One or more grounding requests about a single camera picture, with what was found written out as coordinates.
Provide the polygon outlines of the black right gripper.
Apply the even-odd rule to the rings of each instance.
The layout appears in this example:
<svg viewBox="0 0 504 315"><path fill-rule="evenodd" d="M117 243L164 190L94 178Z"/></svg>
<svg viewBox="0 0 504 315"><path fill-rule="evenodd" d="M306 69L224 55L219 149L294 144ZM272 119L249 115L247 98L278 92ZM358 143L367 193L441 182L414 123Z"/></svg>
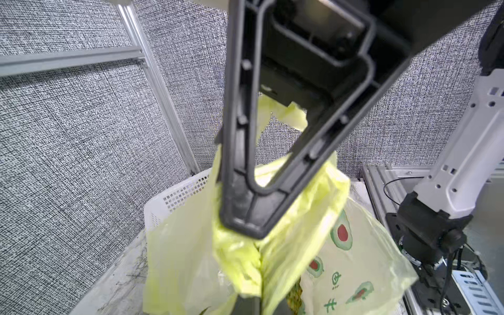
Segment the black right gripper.
<svg viewBox="0 0 504 315"><path fill-rule="evenodd" d="M275 1L266 9L261 93L310 114L337 110L466 21L485 1Z"/></svg>

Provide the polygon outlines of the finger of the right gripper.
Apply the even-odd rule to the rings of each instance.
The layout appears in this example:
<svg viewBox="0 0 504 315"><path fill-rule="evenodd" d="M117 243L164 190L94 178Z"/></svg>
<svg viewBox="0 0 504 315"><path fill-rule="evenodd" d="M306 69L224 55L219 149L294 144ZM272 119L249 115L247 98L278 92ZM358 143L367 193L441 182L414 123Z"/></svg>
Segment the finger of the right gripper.
<svg viewBox="0 0 504 315"><path fill-rule="evenodd" d="M301 103L310 117L308 127L290 148L286 163L272 180L266 186L257 183L261 187L257 207L273 211L267 222L271 231L324 162L409 63L410 59L404 59L383 76L377 76L374 61L367 55L360 57L352 62L349 75L337 86L334 96L309 96ZM266 236L248 237L262 240Z"/></svg>
<svg viewBox="0 0 504 315"><path fill-rule="evenodd" d="M260 210L255 180L257 105L265 18L275 1L230 1L223 126L217 137L223 225L245 236L267 236L272 210Z"/></svg>

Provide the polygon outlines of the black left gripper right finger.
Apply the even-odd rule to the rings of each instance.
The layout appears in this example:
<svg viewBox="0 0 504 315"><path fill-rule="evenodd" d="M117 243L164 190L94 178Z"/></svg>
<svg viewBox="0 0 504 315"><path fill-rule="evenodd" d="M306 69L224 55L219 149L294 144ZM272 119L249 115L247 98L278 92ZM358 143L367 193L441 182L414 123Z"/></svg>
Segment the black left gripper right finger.
<svg viewBox="0 0 504 315"><path fill-rule="evenodd" d="M276 307L273 315L293 315L293 311L288 305L287 299L283 299Z"/></svg>

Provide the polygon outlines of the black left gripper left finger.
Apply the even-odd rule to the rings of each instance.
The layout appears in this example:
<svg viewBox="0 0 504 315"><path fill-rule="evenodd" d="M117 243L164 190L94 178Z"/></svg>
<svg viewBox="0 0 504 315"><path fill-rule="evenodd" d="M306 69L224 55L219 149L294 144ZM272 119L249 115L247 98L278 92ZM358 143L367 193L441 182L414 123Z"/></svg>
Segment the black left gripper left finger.
<svg viewBox="0 0 504 315"><path fill-rule="evenodd" d="M237 296L231 315L261 315L261 298Z"/></svg>

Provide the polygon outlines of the yellow-green plastic bag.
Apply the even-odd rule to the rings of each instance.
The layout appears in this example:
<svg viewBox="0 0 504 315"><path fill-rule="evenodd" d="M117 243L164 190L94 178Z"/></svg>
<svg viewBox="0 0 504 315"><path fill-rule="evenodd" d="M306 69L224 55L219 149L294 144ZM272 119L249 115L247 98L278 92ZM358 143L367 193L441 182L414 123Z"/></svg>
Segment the yellow-green plastic bag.
<svg viewBox="0 0 504 315"><path fill-rule="evenodd" d="M204 189L146 231L147 314L230 314L237 296L273 314L301 280L306 314L392 314L416 281L377 219L350 197L332 154L271 233L255 240L219 219L216 154Z"/></svg>

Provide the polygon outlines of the pineapple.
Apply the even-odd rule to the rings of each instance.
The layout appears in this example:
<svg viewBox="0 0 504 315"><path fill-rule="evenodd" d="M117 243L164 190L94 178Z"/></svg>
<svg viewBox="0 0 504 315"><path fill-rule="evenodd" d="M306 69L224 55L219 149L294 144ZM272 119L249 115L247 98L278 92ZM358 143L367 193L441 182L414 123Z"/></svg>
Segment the pineapple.
<svg viewBox="0 0 504 315"><path fill-rule="evenodd" d="M298 280L286 296L287 304L293 314L306 314L305 304L301 298L302 293L301 280Z"/></svg>

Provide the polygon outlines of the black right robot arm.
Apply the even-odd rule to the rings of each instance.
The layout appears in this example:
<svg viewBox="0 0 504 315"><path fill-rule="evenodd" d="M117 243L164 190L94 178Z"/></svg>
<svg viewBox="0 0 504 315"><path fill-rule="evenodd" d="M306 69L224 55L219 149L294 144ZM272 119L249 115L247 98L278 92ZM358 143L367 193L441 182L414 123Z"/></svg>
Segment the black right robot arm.
<svg viewBox="0 0 504 315"><path fill-rule="evenodd" d="M220 221L262 240L411 58L484 1L230 1ZM482 68L462 120L396 213L410 261L453 262L476 200L503 160L503 10L479 47ZM265 186L257 183L259 94L308 112L308 128Z"/></svg>

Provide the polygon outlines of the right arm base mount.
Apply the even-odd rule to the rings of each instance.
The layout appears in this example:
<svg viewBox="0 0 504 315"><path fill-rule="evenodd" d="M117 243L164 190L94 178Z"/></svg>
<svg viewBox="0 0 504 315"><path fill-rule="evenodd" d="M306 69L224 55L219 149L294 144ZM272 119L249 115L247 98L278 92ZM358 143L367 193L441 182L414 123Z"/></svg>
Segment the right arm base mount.
<svg viewBox="0 0 504 315"><path fill-rule="evenodd" d="M499 299L488 283L488 271L470 245L454 259L436 265L414 265L419 279L403 300L408 314L501 314Z"/></svg>

